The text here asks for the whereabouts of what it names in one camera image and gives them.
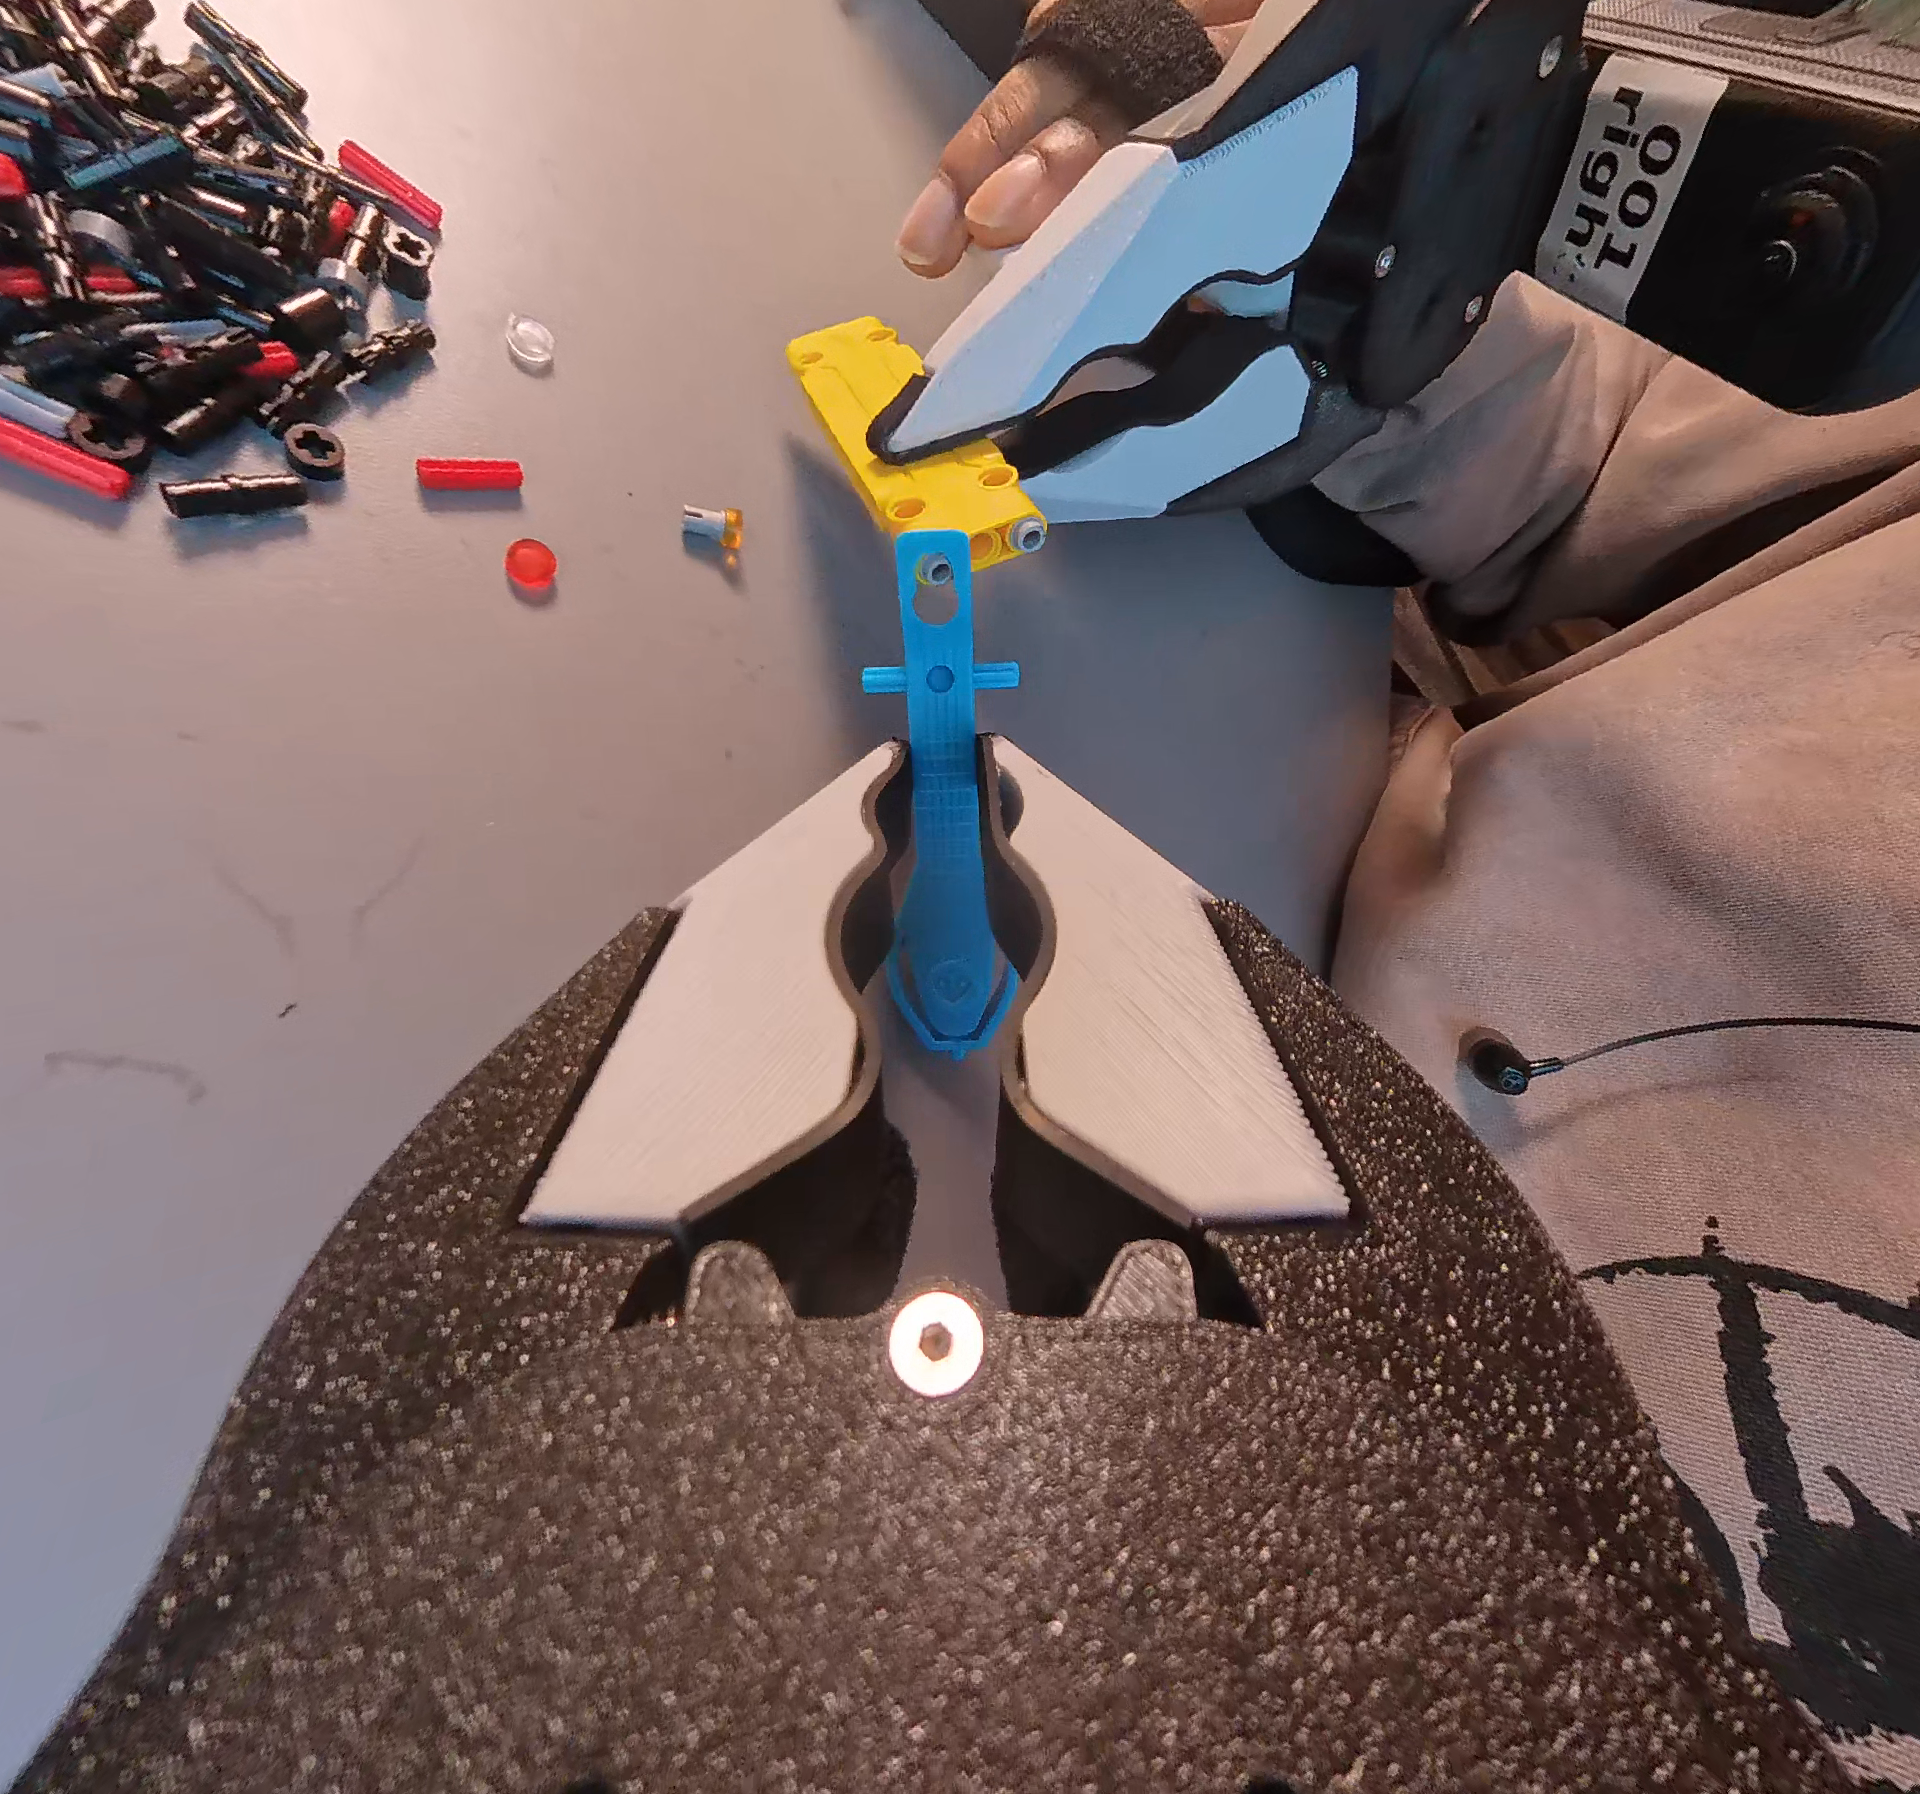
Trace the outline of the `grey desk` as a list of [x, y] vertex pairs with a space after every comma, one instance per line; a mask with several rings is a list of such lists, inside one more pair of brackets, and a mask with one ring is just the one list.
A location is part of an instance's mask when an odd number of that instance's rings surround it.
[[[350, 401], [294, 516], [5, 479], [5, 1782], [391, 1150], [898, 725], [858, 691], [891, 563], [786, 342], [927, 349], [992, 270], [897, 258], [988, 87], [913, 0], [208, 2], [443, 200], [438, 351]], [[429, 492], [420, 455], [525, 486]], [[687, 503], [745, 512], [739, 556]]]

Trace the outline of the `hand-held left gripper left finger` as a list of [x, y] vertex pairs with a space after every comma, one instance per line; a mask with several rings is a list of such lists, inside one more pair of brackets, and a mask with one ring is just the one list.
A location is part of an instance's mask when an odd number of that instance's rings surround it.
[[673, 906], [550, 1139], [520, 1225], [745, 1242], [802, 1315], [878, 1310], [916, 1180], [867, 989], [893, 943], [906, 750], [883, 743]]

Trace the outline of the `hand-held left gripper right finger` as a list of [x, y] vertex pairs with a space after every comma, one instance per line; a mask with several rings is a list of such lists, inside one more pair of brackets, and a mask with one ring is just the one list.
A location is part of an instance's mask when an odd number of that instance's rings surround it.
[[1015, 1311], [1118, 1310], [1120, 1253], [1187, 1315], [1254, 1322], [1229, 1236], [1347, 1232], [1322, 1121], [1182, 868], [985, 735], [995, 935], [1021, 989], [1000, 1052], [993, 1218]]

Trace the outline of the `blue brick separator tool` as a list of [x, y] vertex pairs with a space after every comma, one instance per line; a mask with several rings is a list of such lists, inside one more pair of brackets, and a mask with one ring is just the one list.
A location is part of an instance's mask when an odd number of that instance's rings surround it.
[[1021, 665], [976, 657], [967, 533], [909, 531], [897, 565], [903, 662], [860, 678], [905, 701], [910, 753], [913, 867], [885, 974], [925, 1047], [962, 1060], [992, 1043], [1018, 989], [989, 921], [976, 694], [1016, 689]]

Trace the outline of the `yellow perforated brick beam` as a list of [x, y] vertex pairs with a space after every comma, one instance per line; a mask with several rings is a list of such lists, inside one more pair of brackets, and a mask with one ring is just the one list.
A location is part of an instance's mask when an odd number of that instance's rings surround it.
[[992, 439], [910, 464], [873, 452], [872, 426], [882, 410], [925, 376], [924, 357], [890, 324], [873, 316], [838, 323], [789, 341], [786, 356], [890, 543], [916, 531], [959, 531], [969, 541], [972, 572], [1043, 546], [1045, 516]]

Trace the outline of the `pile of small connector pins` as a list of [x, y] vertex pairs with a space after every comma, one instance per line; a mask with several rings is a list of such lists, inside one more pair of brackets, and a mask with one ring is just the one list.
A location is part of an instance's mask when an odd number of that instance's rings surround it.
[[206, 0], [2, 0], [5, 479], [125, 500], [256, 431], [274, 467], [167, 480], [179, 523], [301, 512], [344, 395], [423, 365], [443, 208]]

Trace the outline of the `person's right forearm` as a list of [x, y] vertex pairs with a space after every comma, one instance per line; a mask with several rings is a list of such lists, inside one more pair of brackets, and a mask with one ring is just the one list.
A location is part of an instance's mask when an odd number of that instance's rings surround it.
[[1797, 416], [1517, 274], [1475, 341], [1315, 482], [1464, 644], [1616, 628], [1797, 535], [1916, 514], [1916, 395]]

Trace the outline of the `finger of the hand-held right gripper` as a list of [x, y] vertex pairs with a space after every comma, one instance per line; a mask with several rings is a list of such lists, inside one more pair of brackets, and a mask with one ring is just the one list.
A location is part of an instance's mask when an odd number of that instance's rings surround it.
[[949, 327], [925, 385], [880, 416], [875, 452], [906, 462], [995, 435], [1189, 293], [1289, 270], [1351, 166], [1358, 99], [1349, 66], [1195, 156], [1147, 140], [1106, 151]]
[[1129, 387], [1074, 393], [998, 445], [1051, 523], [1157, 517], [1302, 435], [1311, 373], [1271, 331], [1197, 331]]

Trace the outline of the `person's right hand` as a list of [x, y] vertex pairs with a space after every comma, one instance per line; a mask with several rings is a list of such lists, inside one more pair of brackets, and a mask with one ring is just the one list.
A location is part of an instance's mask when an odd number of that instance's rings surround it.
[[1021, 245], [1106, 150], [1219, 76], [1262, 2], [1043, 0], [901, 222], [903, 261], [939, 276]]

